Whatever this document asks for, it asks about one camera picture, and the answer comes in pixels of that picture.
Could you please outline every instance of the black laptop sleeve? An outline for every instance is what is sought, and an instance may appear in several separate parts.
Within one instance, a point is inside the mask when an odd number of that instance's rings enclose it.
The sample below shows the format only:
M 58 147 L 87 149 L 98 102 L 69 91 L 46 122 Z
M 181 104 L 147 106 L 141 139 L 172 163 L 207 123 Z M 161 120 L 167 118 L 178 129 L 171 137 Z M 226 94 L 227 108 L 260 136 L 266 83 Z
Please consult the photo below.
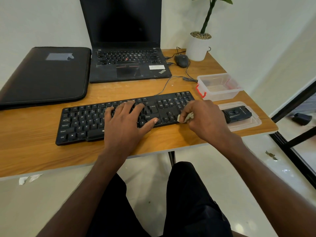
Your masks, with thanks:
M 87 94 L 91 50 L 34 47 L 0 91 L 0 109 L 73 102 Z

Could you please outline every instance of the external keyboard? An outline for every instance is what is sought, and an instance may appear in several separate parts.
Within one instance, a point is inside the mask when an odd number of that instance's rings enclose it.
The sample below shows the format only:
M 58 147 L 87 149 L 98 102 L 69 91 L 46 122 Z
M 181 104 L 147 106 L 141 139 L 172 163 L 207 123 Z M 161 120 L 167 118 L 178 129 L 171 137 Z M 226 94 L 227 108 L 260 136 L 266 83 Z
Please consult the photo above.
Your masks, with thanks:
M 106 108 L 114 107 L 113 116 L 115 109 L 129 100 L 134 100 L 135 105 L 139 103 L 145 105 L 138 117 L 137 127 L 140 128 L 153 118 L 158 118 L 154 127 L 176 124 L 182 109 L 194 98 L 189 91 L 186 91 L 64 108 L 59 122 L 56 145 L 103 139 L 106 131 L 104 128 Z
M 157 50 L 150 51 L 98 51 L 98 66 L 115 64 L 160 64 Z

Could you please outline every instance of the black door frame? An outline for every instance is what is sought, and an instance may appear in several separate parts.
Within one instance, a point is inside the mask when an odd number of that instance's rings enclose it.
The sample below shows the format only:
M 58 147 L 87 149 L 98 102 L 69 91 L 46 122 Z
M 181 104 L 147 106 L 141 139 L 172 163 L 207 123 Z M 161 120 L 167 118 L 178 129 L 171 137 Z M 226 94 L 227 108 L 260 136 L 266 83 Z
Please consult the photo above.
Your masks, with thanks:
M 283 107 L 277 114 L 271 119 L 277 123 L 283 117 L 288 115 L 296 107 L 310 98 L 316 93 L 316 81 L 309 87 L 298 94 L 293 100 L 291 100 L 285 107 Z M 293 148 L 295 145 L 302 143 L 303 141 L 316 135 L 316 127 L 313 127 L 309 131 L 295 137 L 294 139 L 287 141 L 278 131 L 271 134 L 271 138 L 277 143 L 287 157 L 293 162 L 293 164 L 299 169 L 299 171 L 305 176 L 305 178 L 316 189 L 316 172 L 306 163 L 306 161 L 295 151 Z

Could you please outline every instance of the white wall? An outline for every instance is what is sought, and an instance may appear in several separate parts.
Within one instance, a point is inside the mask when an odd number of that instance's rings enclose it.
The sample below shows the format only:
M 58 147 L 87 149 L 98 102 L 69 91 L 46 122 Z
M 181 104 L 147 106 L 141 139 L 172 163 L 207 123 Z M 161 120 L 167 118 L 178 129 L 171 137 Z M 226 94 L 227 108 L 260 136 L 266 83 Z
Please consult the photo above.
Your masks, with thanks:
M 211 54 L 251 92 L 316 12 L 316 0 L 218 1 Z M 186 47 L 208 0 L 163 0 L 161 47 Z M 79 0 L 0 0 L 0 87 L 34 46 L 91 47 Z
M 316 81 L 316 15 L 283 53 L 252 98 L 271 117 Z

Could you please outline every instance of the plant stem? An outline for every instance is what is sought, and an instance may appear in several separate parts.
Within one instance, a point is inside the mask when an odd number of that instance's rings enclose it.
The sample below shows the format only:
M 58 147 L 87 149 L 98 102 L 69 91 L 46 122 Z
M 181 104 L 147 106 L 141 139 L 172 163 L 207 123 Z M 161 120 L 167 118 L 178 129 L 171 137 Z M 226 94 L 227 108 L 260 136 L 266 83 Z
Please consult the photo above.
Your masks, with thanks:
M 210 0 L 210 9 L 209 11 L 207 12 L 207 16 L 205 18 L 205 22 L 203 24 L 203 27 L 202 27 L 202 30 L 201 30 L 201 34 L 204 34 L 205 33 L 205 29 L 207 27 L 207 24 L 210 20 L 210 16 L 212 14 L 212 10 L 213 10 L 213 7 L 215 6 L 215 3 L 216 3 L 217 0 Z

